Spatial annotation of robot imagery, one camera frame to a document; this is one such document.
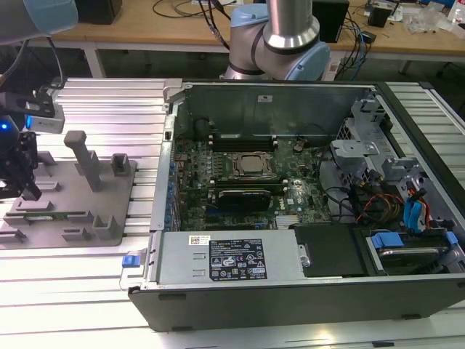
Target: white label sticker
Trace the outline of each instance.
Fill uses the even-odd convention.
[[[259,96],[258,98],[259,103],[271,103],[272,101],[273,101],[272,95],[263,95],[263,96]]]
[[[208,245],[210,235],[189,235],[189,245]]]

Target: blue light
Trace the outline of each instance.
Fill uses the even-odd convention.
[[[32,126],[32,116],[28,115],[26,119],[26,129],[30,129],[31,126]]]

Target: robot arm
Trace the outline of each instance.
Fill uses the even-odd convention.
[[[0,45],[51,36],[77,22],[74,0],[1,0]]]
[[[225,79],[318,79],[330,49],[319,39],[312,0],[267,0],[231,16],[230,65]]]
[[[0,45],[51,36],[77,22],[74,0],[1,0]],[[0,93],[0,200],[41,197],[33,174],[38,166],[36,134],[22,130],[61,133],[63,124],[62,108],[45,91],[34,96]]]

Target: floor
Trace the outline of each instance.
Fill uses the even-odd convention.
[[[0,71],[11,58],[8,51],[0,55]],[[78,49],[60,49],[59,57],[66,76],[90,77],[89,67]],[[217,79],[227,67],[228,57],[221,53],[102,51],[108,77],[154,77]],[[400,62],[368,59],[356,81],[428,81],[465,118],[465,65],[450,65],[442,77],[437,72],[444,63],[414,62],[408,72],[398,72]],[[20,68],[6,86],[10,91],[30,93],[58,75],[57,64],[47,48],[30,48]]]

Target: cpu socket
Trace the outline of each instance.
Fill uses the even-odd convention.
[[[273,174],[267,153],[237,153],[232,155],[233,175],[241,177],[270,177]]]

